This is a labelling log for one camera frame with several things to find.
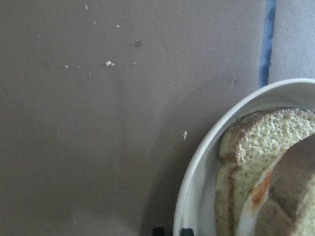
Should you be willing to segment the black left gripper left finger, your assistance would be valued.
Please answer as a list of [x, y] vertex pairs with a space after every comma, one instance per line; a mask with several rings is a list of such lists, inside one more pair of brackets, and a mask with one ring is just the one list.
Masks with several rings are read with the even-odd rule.
[[152, 236], [164, 236], [164, 227], [155, 227], [152, 229]]

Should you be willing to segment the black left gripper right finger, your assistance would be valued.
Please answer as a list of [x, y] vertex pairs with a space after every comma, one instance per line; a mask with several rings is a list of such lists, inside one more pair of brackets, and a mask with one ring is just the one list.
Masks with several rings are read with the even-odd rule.
[[194, 232], [192, 228], [182, 228], [181, 236], [194, 236]]

